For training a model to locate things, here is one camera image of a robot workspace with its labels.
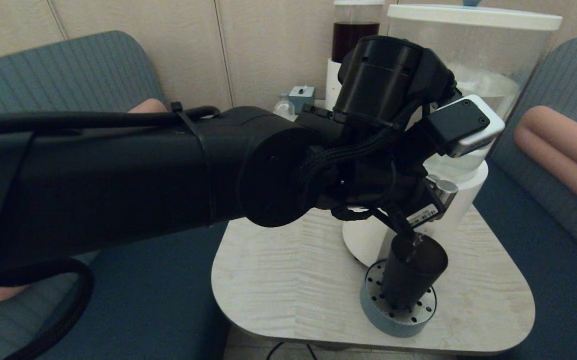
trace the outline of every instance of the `beige wall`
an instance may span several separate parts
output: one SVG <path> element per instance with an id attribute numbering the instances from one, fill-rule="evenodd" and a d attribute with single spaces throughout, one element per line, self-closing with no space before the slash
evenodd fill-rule
<path id="1" fill-rule="evenodd" d="M 551 49 L 577 37 L 577 1 L 484 0 L 482 6 L 563 16 Z M 333 9 L 332 0 L 0 0 L 0 57 L 122 30 L 153 60 L 168 100 L 272 110 L 295 85 L 315 86 L 316 97 L 325 97 Z"/>

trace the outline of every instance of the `barcode label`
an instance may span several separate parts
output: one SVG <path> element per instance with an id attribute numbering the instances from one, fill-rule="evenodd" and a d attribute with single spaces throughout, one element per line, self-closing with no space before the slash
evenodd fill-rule
<path id="1" fill-rule="evenodd" d="M 415 214 L 410 215 L 406 219 L 410 223 L 410 226 L 416 226 L 417 224 L 422 223 L 426 219 L 433 217 L 437 213 L 439 213 L 438 208 L 431 203 L 431 205 L 424 207 L 418 212 L 415 212 Z"/>

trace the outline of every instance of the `white table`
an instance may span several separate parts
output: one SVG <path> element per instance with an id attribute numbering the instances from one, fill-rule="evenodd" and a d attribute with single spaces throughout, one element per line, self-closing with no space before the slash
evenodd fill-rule
<path id="1" fill-rule="evenodd" d="M 535 321 L 533 294 L 474 207 L 442 246 L 449 265 L 434 286 L 437 312 L 407 339 L 382 333 L 364 315 L 367 268 L 346 248 L 342 222 L 323 210 L 280 228 L 231 221 L 213 263 L 213 292 L 234 325 L 269 340 L 465 355 L 520 344 Z"/>

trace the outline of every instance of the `dark cup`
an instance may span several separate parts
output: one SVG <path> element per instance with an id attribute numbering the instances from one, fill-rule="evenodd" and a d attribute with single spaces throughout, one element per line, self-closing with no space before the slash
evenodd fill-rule
<path id="1" fill-rule="evenodd" d="M 420 236 L 422 242 L 415 248 L 403 235 L 391 243 L 382 293 L 393 309 L 412 309 L 449 266 L 444 248 L 431 237 Z"/>

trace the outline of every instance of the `small bottle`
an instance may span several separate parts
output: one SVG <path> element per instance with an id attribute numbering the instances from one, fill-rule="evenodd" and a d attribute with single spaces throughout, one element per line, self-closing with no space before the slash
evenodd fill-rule
<path id="1" fill-rule="evenodd" d="M 288 121 L 295 121 L 298 118 L 295 115 L 295 105 L 289 100 L 289 93 L 284 92 L 279 96 L 279 102 L 275 105 L 273 114 Z"/>

